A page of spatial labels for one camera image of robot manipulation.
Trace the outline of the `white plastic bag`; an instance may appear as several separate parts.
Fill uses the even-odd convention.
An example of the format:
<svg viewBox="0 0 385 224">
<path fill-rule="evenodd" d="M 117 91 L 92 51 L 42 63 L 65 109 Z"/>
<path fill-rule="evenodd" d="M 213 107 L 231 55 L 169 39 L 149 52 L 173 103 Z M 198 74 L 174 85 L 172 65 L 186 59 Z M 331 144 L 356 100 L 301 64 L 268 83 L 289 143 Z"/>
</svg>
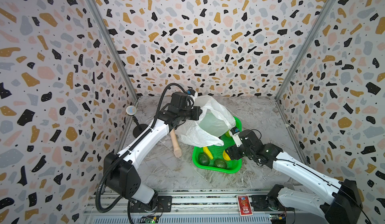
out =
<svg viewBox="0 0 385 224">
<path fill-rule="evenodd" d="M 178 139 L 199 148 L 223 146 L 220 137 L 236 126 L 233 115 L 212 96 L 198 96 L 194 106 L 200 107 L 202 113 L 197 121 L 187 120 L 175 130 Z"/>
</svg>

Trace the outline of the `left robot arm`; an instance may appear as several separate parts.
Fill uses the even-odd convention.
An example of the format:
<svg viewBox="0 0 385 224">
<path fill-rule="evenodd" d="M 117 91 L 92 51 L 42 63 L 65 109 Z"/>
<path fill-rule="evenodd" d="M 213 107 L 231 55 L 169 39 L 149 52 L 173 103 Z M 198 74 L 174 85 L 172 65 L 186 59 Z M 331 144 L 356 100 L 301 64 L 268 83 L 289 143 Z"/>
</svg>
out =
<svg viewBox="0 0 385 224">
<path fill-rule="evenodd" d="M 97 197 L 100 198 L 102 191 L 108 187 L 119 194 L 119 199 L 136 200 L 153 209 L 158 193 L 142 183 L 137 172 L 140 164 L 171 130 L 187 120 L 198 121 L 202 112 L 199 106 L 177 108 L 169 105 L 165 110 L 158 110 L 150 126 L 131 144 L 118 153 L 109 153 L 105 157 Z"/>
</svg>

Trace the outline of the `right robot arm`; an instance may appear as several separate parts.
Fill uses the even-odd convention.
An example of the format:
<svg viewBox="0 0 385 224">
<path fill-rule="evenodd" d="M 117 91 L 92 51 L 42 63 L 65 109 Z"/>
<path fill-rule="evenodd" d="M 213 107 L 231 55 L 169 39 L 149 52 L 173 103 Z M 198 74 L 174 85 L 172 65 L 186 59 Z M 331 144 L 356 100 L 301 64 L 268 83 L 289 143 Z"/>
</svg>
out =
<svg viewBox="0 0 385 224">
<path fill-rule="evenodd" d="M 234 127 L 229 136 L 235 144 L 224 151 L 226 160 L 243 157 L 260 166 L 279 171 L 301 183 L 311 193 L 295 191 L 276 184 L 265 199 L 257 199 L 257 208 L 293 208 L 324 218 L 329 224 L 356 224 L 363 214 L 363 204 L 355 181 L 339 181 L 296 160 L 282 148 L 263 144 L 254 130 L 240 131 Z"/>
</svg>

